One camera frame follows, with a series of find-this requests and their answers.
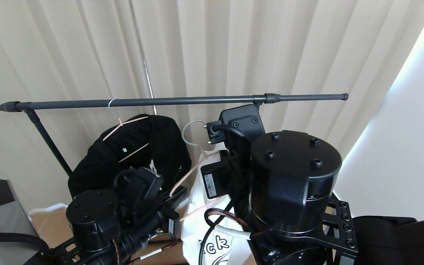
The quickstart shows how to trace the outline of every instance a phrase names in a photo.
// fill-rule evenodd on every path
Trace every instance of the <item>barcode label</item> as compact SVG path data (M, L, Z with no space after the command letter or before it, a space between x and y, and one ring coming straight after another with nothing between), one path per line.
M204 176L205 186L207 187L207 193L209 193L209 197L217 196L217 191L215 191L215 184L213 182L212 174L207 174Z
M168 233L173 234L174 235L174 221L170 219L170 221L168 221Z

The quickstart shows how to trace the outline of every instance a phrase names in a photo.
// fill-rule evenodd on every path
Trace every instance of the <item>black clothes rail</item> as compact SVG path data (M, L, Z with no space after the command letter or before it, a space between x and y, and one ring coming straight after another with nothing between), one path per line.
M266 93L252 96L221 96L221 97L184 97L184 98L158 98L158 99L96 99L96 100L71 100L71 101L45 101L45 102L20 102L11 101L0 105L0 111L22 112L24 111L37 131L44 139L47 146L54 154L65 172L70 175L71 168L58 150L47 130L35 113L37 109L77 109L81 107L133 107L133 106L160 106L160 105L188 105L188 104L218 104L218 103L253 103L257 107L261 104L270 104L280 101L304 101L304 100L347 100L348 94L327 95L279 95Z

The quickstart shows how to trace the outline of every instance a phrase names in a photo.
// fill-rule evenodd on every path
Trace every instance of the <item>vertical blind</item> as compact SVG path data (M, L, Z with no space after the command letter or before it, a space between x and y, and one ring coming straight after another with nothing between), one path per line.
M345 157L423 25L417 0L0 1L0 104L348 92L261 107L266 131L306 131ZM234 106L116 110L123 120L156 111L182 128ZM37 113L71 168L117 123L106 108ZM207 146L200 126L187 137ZM0 177L28 210L70 201L66 174L22 113L0 113Z

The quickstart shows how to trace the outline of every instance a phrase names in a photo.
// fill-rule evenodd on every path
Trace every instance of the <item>hanger hook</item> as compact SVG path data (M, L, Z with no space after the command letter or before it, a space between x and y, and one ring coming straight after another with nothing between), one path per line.
M114 115L119 119L119 124L122 124L122 120L121 120L121 117L119 116L119 114L111 109L111 103L114 100L116 100L116 99L111 99L111 101L109 101L107 108L109 109L110 112L114 113Z

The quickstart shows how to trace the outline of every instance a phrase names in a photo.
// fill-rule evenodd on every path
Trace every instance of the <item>white wall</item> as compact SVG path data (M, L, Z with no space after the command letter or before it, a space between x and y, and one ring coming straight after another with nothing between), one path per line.
M424 28L335 186L354 216L424 219Z

